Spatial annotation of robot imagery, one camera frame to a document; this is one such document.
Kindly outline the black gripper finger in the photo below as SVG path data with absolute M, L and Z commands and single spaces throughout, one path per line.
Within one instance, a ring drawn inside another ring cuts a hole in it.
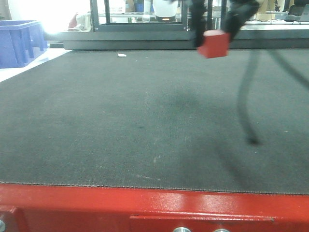
M 229 35 L 232 42 L 240 28 L 257 13 L 260 7 L 257 1 L 232 1 L 226 14 L 222 30 Z
M 189 7 L 191 12 L 190 29 L 194 32 L 194 47 L 200 47 L 203 43 L 203 34 L 206 27 L 204 14 L 207 10 L 204 0 L 193 0 Z

